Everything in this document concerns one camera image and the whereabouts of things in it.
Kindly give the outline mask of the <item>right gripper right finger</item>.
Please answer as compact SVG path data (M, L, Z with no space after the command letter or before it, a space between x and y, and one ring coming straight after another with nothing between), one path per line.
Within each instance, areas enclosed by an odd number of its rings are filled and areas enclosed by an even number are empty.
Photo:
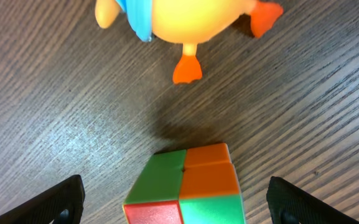
M359 224L281 177L270 178L266 200L274 224Z

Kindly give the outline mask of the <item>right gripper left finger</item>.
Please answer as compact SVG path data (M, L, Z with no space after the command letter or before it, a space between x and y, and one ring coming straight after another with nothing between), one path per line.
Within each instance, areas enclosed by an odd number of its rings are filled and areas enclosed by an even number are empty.
M84 201L82 178L76 174L0 215L0 224L79 224Z

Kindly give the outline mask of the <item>colourful puzzle cube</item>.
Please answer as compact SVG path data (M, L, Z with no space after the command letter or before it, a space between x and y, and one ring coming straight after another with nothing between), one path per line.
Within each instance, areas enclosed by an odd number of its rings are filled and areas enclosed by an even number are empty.
M129 191L123 211L129 224L245 224L227 144L154 154Z

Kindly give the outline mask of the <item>yellow duck toy blue hat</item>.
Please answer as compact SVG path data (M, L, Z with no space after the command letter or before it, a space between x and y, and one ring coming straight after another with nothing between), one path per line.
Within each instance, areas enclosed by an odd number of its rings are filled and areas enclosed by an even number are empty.
M143 42L158 37L182 44L172 77L177 85L202 78L198 44L209 41L243 14L250 16L252 34L260 38L284 9L278 3L260 0L96 0L95 18L102 29L111 26L121 12Z

